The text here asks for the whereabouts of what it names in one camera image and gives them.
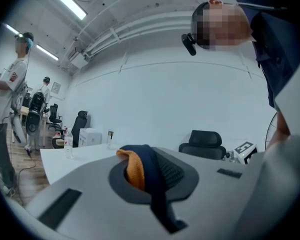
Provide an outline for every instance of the office chair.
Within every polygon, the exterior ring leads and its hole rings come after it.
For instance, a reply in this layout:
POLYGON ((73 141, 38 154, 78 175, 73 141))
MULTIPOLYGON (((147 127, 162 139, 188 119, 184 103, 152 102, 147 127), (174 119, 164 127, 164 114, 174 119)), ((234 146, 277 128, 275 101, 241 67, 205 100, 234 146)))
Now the office chair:
POLYGON ((227 151, 221 144, 221 136, 215 131, 192 130, 189 143, 182 143, 179 152, 200 158, 222 160, 227 151))
MULTIPOLYGON (((73 143, 72 147, 77 148, 79 145, 79 135, 80 135, 80 129, 85 128, 87 124, 87 111, 79 111, 78 116, 76 117, 74 121, 74 125, 71 129, 71 133, 73 136, 73 143)), ((61 139, 65 139, 64 129, 56 129, 56 131, 61 132, 61 139)), ((62 141, 60 138, 53 138, 52 139, 52 146, 54 149, 63 149, 64 148, 64 141, 62 141)))
POLYGON ((55 130, 61 129, 60 128, 60 123, 62 123, 62 121, 60 120, 61 116, 58 116, 59 118, 57 118, 57 110, 58 110, 58 105, 54 104, 53 106, 50 106, 50 116, 49 116, 49 120, 52 124, 49 125, 48 129, 53 127, 55 130))

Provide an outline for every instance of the orange cloth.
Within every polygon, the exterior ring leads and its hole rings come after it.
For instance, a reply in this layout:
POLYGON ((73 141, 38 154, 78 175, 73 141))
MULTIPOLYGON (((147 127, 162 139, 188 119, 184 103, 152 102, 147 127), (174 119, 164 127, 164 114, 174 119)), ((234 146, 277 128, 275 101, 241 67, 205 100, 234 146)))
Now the orange cloth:
POLYGON ((140 157, 131 150, 119 149, 116 154, 129 156, 126 168, 127 180, 135 188, 145 191, 145 172, 140 157))

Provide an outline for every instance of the dark blue jacket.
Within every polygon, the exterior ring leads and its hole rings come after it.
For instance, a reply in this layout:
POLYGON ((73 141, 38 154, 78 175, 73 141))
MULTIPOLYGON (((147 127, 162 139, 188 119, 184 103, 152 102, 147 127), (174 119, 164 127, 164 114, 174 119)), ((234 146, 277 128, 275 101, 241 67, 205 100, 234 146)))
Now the dark blue jacket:
POLYGON ((237 0, 256 6, 240 5, 250 27, 256 60, 267 81, 269 105, 279 110, 274 98, 289 81, 300 64, 300 26, 291 10, 265 10, 277 7, 275 0, 237 0))

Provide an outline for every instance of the black cap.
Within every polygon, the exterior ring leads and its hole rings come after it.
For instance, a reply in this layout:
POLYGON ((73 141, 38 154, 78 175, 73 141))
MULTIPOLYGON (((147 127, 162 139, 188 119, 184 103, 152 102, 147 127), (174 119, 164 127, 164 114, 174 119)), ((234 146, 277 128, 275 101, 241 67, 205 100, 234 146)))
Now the black cap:
POLYGON ((43 81, 44 81, 45 83, 50 83, 50 77, 49 77, 49 76, 46 76, 46 77, 43 79, 43 81))
POLYGON ((34 35, 30 32, 24 32, 24 33, 22 33, 22 35, 23 35, 24 38, 29 38, 32 42, 35 39, 34 35))

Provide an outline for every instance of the person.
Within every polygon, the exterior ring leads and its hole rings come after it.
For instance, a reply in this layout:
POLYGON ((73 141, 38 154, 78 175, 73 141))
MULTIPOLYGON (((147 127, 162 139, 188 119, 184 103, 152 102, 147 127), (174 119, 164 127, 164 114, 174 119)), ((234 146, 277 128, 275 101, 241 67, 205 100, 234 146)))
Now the person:
MULTIPOLYGON (((50 77, 46 76, 42 84, 40 84, 37 88, 34 88, 30 94, 30 97, 33 97, 35 93, 42 92, 45 100, 45 105, 47 106, 50 101, 50 90, 48 88, 48 85, 50 83, 50 77)), ((39 128, 35 133, 35 136, 30 136, 29 134, 26 135, 26 141, 27 145, 24 147, 26 150, 31 152, 32 143, 34 140, 34 148, 35 150, 40 150, 40 126, 41 122, 39 124, 39 128)))
POLYGON ((188 35, 192 44, 196 42, 209 50, 252 42, 258 66, 267 82, 269 105, 277 110, 276 132, 269 148, 290 135, 274 98, 300 64, 300 26, 288 8, 273 7, 271 0, 236 1, 237 4, 229 4, 209 0, 200 4, 192 15, 188 35))
POLYGON ((17 177, 10 161, 7 146, 7 126, 10 118, 13 93, 25 81, 28 60, 26 58, 33 46, 34 36, 25 32, 15 36, 15 52, 17 59, 8 67, 0 79, 0 174, 3 191, 8 195, 16 186, 17 177))

